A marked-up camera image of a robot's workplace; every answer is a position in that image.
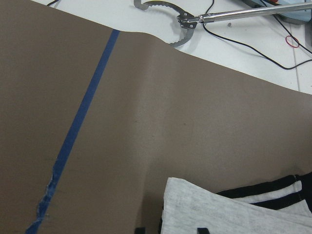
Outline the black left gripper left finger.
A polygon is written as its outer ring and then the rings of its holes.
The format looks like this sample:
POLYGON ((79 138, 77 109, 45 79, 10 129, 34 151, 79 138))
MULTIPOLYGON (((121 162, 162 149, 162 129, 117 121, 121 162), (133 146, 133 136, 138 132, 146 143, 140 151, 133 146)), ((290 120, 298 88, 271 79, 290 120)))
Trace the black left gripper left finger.
POLYGON ((146 228, 145 227, 135 228, 134 234, 146 234, 146 228))

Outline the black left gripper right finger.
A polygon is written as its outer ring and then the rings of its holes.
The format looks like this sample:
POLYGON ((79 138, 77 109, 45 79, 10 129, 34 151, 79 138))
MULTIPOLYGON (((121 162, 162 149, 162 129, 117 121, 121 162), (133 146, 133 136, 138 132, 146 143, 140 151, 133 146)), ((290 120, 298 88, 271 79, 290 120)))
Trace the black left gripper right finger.
POLYGON ((208 228, 197 228, 197 234, 210 234, 208 228))

